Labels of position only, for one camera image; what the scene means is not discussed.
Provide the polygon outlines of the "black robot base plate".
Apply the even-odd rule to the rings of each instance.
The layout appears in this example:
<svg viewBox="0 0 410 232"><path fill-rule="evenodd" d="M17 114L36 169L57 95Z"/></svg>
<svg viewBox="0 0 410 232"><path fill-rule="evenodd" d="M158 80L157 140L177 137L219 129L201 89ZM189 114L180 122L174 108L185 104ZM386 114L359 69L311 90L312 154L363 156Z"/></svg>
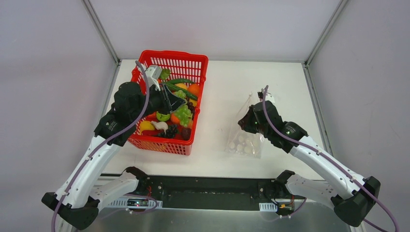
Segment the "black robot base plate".
<svg viewBox="0 0 410 232"><path fill-rule="evenodd" d="M259 211L261 204L301 200L273 179L151 175L127 196L149 196L160 208Z"/></svg>

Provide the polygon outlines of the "clear zip top bag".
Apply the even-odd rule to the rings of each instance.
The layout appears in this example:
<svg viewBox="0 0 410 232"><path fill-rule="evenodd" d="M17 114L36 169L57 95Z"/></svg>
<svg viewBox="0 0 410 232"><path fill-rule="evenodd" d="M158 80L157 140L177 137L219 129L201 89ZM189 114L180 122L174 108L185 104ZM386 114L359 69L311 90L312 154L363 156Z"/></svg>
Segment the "clear zip top bag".
<svg viewBox="0 0 410 232"><path fill-rule="evenodd" d="M245 132L238 125L238 121L245 116L249 107L254 103L257 103L257 98L250 92L247 100L238 110L230 125L225 152L248 158L261 158L264 138L258 133Z"/></svg>

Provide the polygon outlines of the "green grape bunch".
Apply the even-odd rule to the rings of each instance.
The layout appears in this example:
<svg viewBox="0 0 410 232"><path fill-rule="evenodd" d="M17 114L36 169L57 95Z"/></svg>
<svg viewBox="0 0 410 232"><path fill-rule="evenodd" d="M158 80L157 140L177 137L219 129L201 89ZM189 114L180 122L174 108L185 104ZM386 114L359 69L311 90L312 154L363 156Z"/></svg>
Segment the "green grape bunch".
<svg viewBox="0 0 410 232"><path fill-rule="evenodd" d="M179 119L179 124L181 126L188 128L193 114L189 107L185 104L175 111L175 116Z"/></svg>

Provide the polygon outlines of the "dark red grape bunch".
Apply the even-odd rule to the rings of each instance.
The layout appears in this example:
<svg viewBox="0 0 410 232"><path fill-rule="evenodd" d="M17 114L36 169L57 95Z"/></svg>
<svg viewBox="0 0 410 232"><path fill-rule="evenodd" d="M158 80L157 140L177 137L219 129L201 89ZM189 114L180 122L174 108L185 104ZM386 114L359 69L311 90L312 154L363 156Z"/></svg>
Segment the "dark red grape bunch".
<svg viewBox="0 0 410 232"><path fill-rule="evenodd" d="M196 107L193 105L193 102L189 101L187 103L187 107L190 111L190 113L188 114L189 118L194 119Z"/></svg>

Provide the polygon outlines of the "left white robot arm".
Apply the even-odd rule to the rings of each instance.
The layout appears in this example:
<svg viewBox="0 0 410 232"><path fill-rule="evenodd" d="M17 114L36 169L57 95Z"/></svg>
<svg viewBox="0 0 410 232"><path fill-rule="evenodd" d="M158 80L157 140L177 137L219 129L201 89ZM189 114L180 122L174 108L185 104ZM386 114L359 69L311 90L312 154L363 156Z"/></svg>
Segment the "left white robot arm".
<svg viewBox="0 0 410 232"><path fill-rule="evenodd" d="M166 84L146 85L143 93L136 82L126 82L114 94L111 109L100 119L90 145L67 181L56 191L47 192L42 203L54 211L51 230L56 231L57 218L78 230L89 227L99 212L122 195L147 191L146 174L129 167L117 179L94 189L110 160L136 131L142 118L159 112L171 114L186 104Z"/></svg>

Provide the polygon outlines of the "black grape bunch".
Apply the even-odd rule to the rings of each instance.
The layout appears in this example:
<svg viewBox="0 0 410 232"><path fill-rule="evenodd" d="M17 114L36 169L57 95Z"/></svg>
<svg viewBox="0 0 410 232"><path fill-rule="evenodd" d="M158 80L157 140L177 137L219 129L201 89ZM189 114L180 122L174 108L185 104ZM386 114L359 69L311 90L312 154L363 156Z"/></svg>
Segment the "black grape bunch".
<svg viewBox="0 0 410 232"><path fill-rule="evenodd" d="M175 138L175 136L178 134L178 126L176 124L173 125L169 125L168 129L166 129L163 132L160 132L159 134L157 134L157 137L160 138L167 138L167 139L173 139Z"/></svg>

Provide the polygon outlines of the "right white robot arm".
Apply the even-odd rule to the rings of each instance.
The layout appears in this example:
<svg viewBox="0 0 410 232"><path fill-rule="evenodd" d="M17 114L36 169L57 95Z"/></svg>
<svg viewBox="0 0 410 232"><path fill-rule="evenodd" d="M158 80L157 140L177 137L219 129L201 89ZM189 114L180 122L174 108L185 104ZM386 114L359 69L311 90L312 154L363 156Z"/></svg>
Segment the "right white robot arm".
<svg viewBox="0 0 410 232"><path fill-rule="evenodd" d="M283 121L272 102L252 104L238 125L245 132L262 135L323 178L310 180L285 170L274 180L277 196L297 195L314 200L353 227L358 227L375 205L380 181L373 176L363 177L329 155L298 124Z"/></svg>

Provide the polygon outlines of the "red plastic basket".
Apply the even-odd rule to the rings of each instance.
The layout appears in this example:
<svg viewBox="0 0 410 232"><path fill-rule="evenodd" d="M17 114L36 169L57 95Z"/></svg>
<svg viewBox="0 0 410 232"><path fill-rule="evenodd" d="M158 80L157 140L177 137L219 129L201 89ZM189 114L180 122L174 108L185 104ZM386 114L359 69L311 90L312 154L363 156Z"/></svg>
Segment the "red plastic basket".
<svg viewBox="0 0 410 232"><path fill-rule="evenodd" d="M141 119L136 124L136 132L128 139L129 143L139 149L144 150L152 150L186 156L190 155L196 130L196 124L200 113L202 93L206 81L208 57L205 55L190 54L181 51L145 50L141 53L139 61L146 67L157 65L162 69L170 69L170 77L166 81L159 79L159 83L166 84L171 92L176 94L177 96L185 97L187 103L193 102L196 110L194 119L190 121L188 127L192 130L192 132L190 139L187 141L181 138L180 133L184 127L179 124L179 119L175 116L174 113L171 114L171 118L166 121L166 123L168 124L168 126L173 124L176 124L178 126L179 133L175 136L175 138L167 139L157 137L156 135L162 132L161 130L144 131L142 134L139 134L138 128L141 121L148 120L159 122L156 118L156 113L152 113ZM178 78L186 78L192 80L193 82L195 82L195 84L198 84L200 86L199 96L196 97L193 94L189 93L188 90L177 89L175 85L166 83L168 80Z"/></svg>

